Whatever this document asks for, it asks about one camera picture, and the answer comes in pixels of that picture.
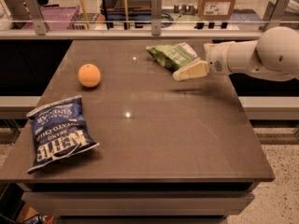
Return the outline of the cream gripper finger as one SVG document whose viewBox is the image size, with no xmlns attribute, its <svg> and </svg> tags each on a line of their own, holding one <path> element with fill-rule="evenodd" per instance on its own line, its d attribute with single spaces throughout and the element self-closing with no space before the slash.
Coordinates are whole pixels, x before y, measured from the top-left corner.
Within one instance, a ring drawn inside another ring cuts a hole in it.
<svg viewBox="0 0 299 224">
<path fill-rule="evenodd" d="M 186 64 L 179 68 L 174 74 L 173 78 L 176 81 L 186 80 L 190 78 L 205 77 L 209 73 L 209 65 L 205 61 Z"/>
</svg>

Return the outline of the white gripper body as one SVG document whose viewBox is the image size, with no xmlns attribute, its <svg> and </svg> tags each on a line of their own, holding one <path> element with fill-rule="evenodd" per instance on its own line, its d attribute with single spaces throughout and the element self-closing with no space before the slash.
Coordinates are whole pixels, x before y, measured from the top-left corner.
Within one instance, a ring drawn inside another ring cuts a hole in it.
<svg viewBox="0 0 299 224">
<path fill-rule="evenodd" d="M 205 43 L 206 62 L 210 71 L 217 75 L 231 75 L 232 71 L 228 65 L 228 54 L 234 41 L 221 42 L 218 44 Z"/>
</svg>

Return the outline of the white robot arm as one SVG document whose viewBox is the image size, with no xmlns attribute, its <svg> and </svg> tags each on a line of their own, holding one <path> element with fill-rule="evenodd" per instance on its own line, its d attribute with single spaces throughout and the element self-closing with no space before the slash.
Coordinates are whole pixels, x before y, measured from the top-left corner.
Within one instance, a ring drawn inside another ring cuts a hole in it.
<svg viewBox="0 0 299 224">
<path fill-rule="evenodd" d="M 205 43 L 206 59 L 196 59 L 173 74 L 176 81 L 216 75 L 245 74 L 270 81 L 299 79 L 299 34 L 274 27 L 257 40 Z"/>
</svg>

